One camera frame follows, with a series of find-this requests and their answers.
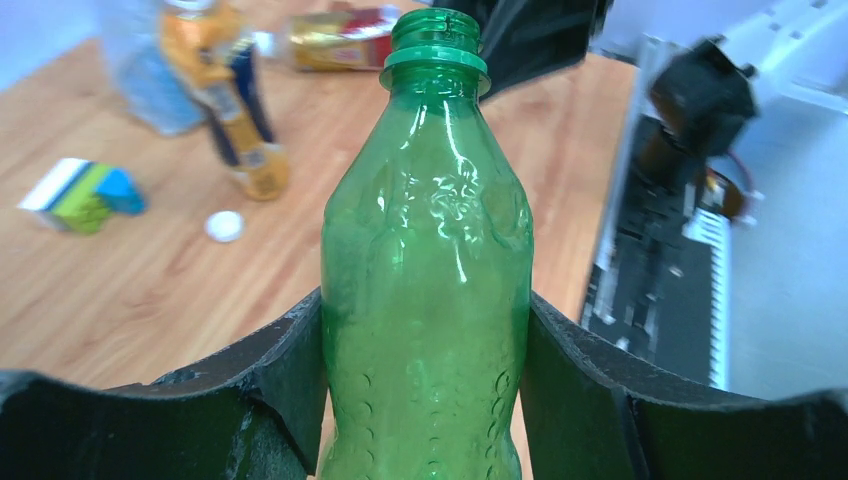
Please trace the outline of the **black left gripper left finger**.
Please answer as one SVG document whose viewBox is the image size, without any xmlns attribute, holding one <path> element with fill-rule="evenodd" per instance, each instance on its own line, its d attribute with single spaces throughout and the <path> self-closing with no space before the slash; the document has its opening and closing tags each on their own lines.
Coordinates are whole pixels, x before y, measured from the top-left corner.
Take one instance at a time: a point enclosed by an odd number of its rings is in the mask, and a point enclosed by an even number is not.
<svg viewBox="0 0 848 480">
<path fill-rule="evenodd" d="M 319 460 L 321 297 L 149 384 L 1 374 L 5 479 L 303 479 Z"/>
</svg>

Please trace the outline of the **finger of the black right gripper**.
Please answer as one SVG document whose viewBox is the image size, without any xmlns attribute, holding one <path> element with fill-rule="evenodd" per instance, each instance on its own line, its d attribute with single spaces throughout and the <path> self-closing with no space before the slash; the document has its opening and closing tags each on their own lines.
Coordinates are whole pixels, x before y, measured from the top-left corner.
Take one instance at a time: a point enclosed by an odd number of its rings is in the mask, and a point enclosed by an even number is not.
<svg viewBox="0 0 848 480">
<path fill-rule="evenodd" d="M 602 31 L 612 0 L 435 0 L 481 27 L 487 100 L 509 88 L 579 64 Z"/>
</svg>

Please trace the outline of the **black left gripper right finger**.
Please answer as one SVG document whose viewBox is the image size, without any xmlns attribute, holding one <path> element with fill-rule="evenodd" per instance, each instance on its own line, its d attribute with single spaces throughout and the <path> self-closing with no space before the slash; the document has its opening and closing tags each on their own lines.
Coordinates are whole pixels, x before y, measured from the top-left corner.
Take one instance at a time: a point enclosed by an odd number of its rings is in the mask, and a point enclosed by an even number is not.
<svg viewBox="0 0 848 480">
<path fill-rule="evenodd" d="M 538 479 L 843 479 L 847 392 L 779 401 L 658 368 L 532 299 L 521 403 Z"/>
</svg>

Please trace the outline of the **red yellow tea bottle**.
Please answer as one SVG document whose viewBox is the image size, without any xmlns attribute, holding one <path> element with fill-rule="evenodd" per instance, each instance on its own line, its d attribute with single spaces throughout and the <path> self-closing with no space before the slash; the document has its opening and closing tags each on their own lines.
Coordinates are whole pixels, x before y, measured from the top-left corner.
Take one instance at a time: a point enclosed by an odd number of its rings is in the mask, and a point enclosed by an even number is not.
<svg viewBox="0 0 848 480">
<path fill-rule="evenodd" d="M 380 71 L 392 51 L 391 33 L 401 16 L 395 5 L 354 7 L 295 15 L 275 31 L 257 31 L 259 52 L 298 71 Z"/>
</svg>

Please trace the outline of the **white bottle cap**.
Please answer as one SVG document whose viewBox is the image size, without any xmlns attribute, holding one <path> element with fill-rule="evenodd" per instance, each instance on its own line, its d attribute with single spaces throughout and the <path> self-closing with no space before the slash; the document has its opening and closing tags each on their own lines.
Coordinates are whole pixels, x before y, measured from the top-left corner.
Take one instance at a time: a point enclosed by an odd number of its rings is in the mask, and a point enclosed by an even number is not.
<svg viewBox="0 0 848 480">
<path fill-rule="evenodd" d="M 245 220 L 241 214 L 231 210 L 211 214 L 204 223 L 206 235 L 218 243 L 231 243 L 244 233 Z"/>
</svg>

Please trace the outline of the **green plastic bottle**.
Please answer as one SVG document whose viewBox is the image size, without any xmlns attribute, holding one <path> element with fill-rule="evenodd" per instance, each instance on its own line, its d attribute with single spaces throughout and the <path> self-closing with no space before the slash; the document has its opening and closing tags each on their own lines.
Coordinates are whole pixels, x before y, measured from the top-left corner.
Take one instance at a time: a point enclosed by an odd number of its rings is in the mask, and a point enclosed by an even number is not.
<svg viewBox="0 0 848 480">
<path fill-rule="evenodd" d="M 400 17 L 389 101 L 329 198 L 323 353 L 335 431 L 321 479 L 518 479 L 510 425 L 534 256 L 524 188 L 487 125 L 480 28 Z"/>
</svg>

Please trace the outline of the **yellow blue milk tea bottle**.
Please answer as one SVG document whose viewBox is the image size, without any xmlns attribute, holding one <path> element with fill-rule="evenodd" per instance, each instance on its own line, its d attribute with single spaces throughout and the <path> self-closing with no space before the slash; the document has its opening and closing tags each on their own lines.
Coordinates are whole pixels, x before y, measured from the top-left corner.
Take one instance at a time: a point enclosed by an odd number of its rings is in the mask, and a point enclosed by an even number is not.
<svg viewBox="0 0 848 480">
<path fill-rule="evenodd" d="M 218 155 L 244 193 L 277 198 L 289 160 L 261 102 L 254 31 L 228 1 L 166 1 L 160 48 L 203 112 Z"/>
</svg>

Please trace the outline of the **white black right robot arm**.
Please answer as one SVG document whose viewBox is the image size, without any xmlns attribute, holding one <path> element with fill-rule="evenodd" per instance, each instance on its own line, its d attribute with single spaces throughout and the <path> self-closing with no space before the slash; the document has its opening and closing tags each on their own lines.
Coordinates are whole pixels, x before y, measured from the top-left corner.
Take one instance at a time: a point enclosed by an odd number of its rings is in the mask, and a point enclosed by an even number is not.
<svg viewBox="0 0 848 480">
<path fill-rule="evenodd" d="M 481 28 L 482 58 L 495 95 L 581 62 L 602 29 L 609 1 L 443 1 Z M 673 57 L 649 97 L 665 129 L 694 157 L 724 154 L 757 113 L 749 80 L 756 69 L 734 64 L 721 37 L 706 37 Z"/>
</svg>

